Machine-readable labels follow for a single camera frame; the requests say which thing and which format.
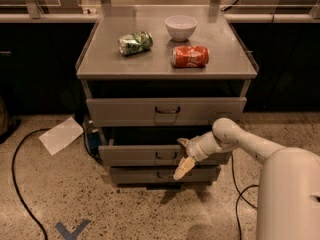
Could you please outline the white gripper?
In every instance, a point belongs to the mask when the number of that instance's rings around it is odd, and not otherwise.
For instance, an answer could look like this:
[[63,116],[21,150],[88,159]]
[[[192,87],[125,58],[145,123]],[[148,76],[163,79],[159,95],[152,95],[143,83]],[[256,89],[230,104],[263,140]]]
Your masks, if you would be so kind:
[[182,179],[195,166],[195,162],[203,161],[215,153],[222,152],[222,147],[218,145],[213,132],[207,132],[190,140],[178,138],[177,142],[185,148],[188,157],[183,157],[179,162],[173,174],[174,180]]

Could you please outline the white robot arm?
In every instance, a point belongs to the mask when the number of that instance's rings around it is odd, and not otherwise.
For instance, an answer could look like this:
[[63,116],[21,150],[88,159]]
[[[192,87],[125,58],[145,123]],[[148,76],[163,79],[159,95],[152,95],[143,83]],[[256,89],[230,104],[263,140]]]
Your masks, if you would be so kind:
[[262,164],[259,178],[256,240],[320,240],[320,157],[285,147],[220,118],[212,130],[192,139],[173,178],[182,179],[197,162],[211,155],[244,150]]

